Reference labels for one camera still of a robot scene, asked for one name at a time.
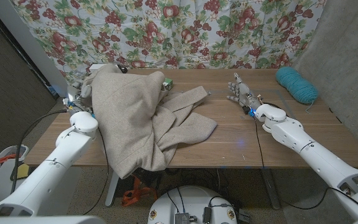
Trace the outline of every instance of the orange object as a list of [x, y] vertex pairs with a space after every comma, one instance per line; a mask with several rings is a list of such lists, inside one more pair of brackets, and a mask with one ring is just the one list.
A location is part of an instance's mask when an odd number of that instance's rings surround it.
[[16, 154], [12, 154], [9, 156], [4, 156], [0, 158], [0, 163], [6, 162], [8, 159], [14, 159], [16, 157]]
[[121, 202], [121, 205], [123, 207], [132, 205], [133, 203], [139, 201], [140, 198], [148, 196], [150, 194], [154, 195], [154, 200], [157, 199], [157, 193], [155, 189], [151, 187], [143, 187], [140, 189], [139, 187], [141, 183], [142, 182], [139, 180], [139, 178], [135, 177], [134, 189], [128, 190], [124, 193], [124, 198], [122, 198], [122, 202]]

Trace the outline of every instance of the blue light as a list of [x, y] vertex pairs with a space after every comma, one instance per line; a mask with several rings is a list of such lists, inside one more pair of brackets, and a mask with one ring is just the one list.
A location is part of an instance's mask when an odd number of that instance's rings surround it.
[[251, 108], [250, 111], [248, 112], [248, 115], [251, 116], [251, 117], [254, 117], [255, 112], [256, 112], [256, 110]]

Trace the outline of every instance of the robot finger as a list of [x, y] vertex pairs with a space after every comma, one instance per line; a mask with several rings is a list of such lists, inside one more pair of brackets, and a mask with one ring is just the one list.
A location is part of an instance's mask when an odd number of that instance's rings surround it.
[[234, 78], [236, 79], [238, 84], [242, 83], [242, 79], [240, 78], [240, 76], [236, 72], [234, 73]]
[[228, 86], [228, 88], [231, 90], [232, 93], [236, 94], [237, 97], [240, 96], [240, 90], [238, 88], [233, 88], [231, 86]]
[[227, 98], [229, 100], [232, 100], [232, 101], [235, 101], [235, 102], [238, 102], [240, 104], [240, 106], [244, 106], [244, 103], [240, 100], [240, 98], [238, 97], [235, 97], [235, 96], [227, 96]]
[[229, 100], [235, 101], [235, 102], [240, 102], [240, 98], [236, 97], [236, 96], [227, 96], [227, 98]]
[[234, 84], [234, 83], [231, 83], [229, 82], [229, 85], [227, 86], [234, 94], [236, 94], [237, 97], [240, 96], [240, 89], [239, 87]]

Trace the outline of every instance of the table leg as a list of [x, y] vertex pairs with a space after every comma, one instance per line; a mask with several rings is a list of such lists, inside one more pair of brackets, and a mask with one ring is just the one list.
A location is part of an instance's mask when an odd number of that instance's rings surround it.
[[116, 193], [116, 188], [118, 184], [119, 176], [114, 171], [112, 172], [111, 180], [110, 180], [110, 186], [109, 191], [107, 192], [105, 205], [107, 207], [111, 207], [113, 200], [114, 200], [114, 193]]
[[280, 209], [280, 201], [278, 200], [278, 195], [272, 176], [272, 171], [270, 169], [261, 169], [261, 172], [262, 172], [262, 177], [265, 181], [267, 195], [270, 199], [270, 203], [272, 204], [272, 208], [278, 210]]

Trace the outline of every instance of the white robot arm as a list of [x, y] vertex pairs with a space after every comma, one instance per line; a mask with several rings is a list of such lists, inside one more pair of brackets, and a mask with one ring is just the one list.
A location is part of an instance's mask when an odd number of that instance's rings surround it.
[[237, 84], [229, 83], [229, 88], [237, 97], [228, 98], [239, 102], [243, 108], [247, 108], [248, 114], [264, 122], [262, 127], [266, 132], [272, 133], [276, 141], [298, 153], [330, 187], [345, 193], [347, 196], [334, 191], [344, 208], [358, 220], [358, 204], [348, 198], [358, 202], [358, 169], [316, 142], [304, 132], [302, 124], [287, 117], [284, 110], [263, 104], [260, 100], [256, 103], [256, 97], [248, 86], [236, 73], [234, 77]]
[[56, 149], [8, 198], [0, 202], [0, 217], [34, 217], [67, 169], [90, 147], [98, 122], [88, 112], [70, 118], [72, 127], [62, 132]]

